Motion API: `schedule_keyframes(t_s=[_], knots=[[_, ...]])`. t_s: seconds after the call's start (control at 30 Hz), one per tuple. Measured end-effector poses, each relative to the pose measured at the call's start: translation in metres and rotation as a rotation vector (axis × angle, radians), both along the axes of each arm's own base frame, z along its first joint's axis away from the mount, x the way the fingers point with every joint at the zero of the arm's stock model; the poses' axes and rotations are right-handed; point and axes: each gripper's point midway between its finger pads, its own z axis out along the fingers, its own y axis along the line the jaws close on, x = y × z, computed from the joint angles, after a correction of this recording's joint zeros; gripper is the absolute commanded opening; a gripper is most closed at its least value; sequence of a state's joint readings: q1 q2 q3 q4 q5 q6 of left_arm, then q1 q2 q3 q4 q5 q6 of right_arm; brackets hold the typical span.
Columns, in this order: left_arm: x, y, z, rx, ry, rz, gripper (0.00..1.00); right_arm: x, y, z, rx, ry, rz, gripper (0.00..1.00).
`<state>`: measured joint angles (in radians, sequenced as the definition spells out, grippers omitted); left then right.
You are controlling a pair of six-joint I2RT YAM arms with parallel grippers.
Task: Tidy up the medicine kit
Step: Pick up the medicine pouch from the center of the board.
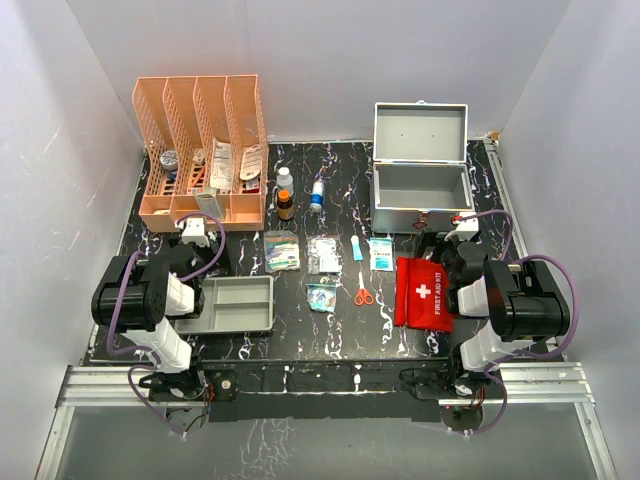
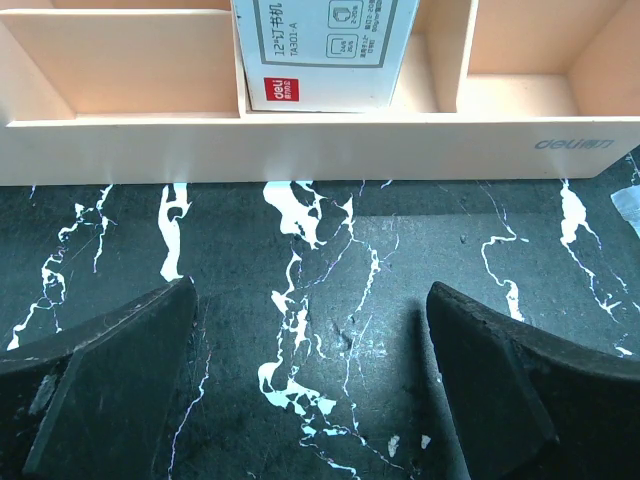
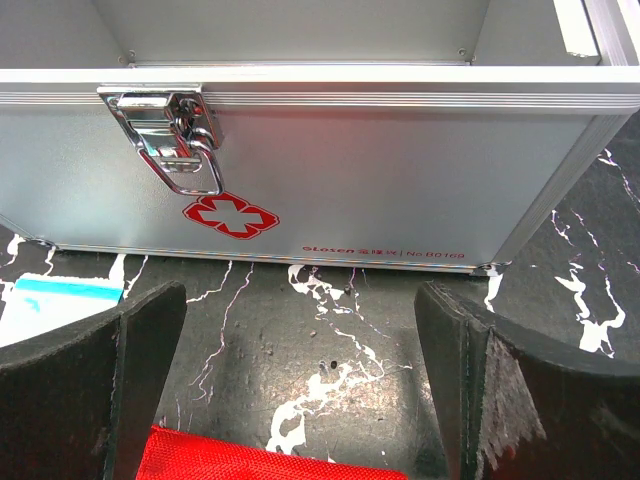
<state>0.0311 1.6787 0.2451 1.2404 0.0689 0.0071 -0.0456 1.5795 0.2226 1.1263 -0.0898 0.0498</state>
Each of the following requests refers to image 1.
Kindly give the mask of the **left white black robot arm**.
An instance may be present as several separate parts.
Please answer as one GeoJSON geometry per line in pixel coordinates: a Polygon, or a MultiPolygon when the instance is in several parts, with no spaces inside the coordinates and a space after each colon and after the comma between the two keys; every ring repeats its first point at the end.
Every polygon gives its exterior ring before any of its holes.
{"type": "Polygon", "coordinates": [[[94,322],[107,329],[106,349],[120,357],[139,352],[151,373],[136,385],[185,400],[200,399],[208,388],[193,347],[174,329],[174,320],[204,312],[203,281],[229,268],[226,236],[205,232],[178,235],[159,254],[114,256],[91,300],[94,322]]]}

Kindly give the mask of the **red first aid pouch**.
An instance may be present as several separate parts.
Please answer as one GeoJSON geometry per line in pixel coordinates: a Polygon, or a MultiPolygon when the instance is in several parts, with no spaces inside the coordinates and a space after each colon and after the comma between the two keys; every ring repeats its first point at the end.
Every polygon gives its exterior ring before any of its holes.
{"type": "Polygon", "coordinates": [[[449,285],[440,264],[424,258],[397,259],[394,325],[417,330],[453,331],[446,308],[449,285]]]}

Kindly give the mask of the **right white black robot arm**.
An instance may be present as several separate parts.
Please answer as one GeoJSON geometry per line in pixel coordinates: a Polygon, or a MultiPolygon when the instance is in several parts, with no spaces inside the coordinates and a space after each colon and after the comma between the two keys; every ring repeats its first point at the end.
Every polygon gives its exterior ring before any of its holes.
{"type": "Polygon", "coordinates": [[[486,321],[449,355],[451,394],[480,401],[501,363],[537,357],[532,348],[542,341],[573,339],[578,300],[565,299],[549,269],[554,263],[544,255],[492,260],[474,238],[454,233],[429,234],[421,242],[401,297],[408,325],[450,333],[456,318],[486,321]]]}

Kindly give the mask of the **clear zip bag of wipes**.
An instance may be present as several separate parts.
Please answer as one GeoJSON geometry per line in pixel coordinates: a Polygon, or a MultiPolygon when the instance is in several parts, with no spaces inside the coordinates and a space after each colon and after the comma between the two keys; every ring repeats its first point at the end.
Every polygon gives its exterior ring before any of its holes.
{"type": "Polygon", "coordinates": [[[307,244],[308,273],[339,274],[342,268],[337,247],[333,237],[311,237],[307,244]]]}

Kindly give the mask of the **green bandage packet bag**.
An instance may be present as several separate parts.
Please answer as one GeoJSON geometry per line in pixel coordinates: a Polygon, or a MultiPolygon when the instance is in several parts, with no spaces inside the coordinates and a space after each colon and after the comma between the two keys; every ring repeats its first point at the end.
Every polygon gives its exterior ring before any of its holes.
{"type": "Polygon", "coordinates": [[[300,269],[299,238],[295,233],[289,230],[267,231],[263,243],[267,273],[300,269]]]}

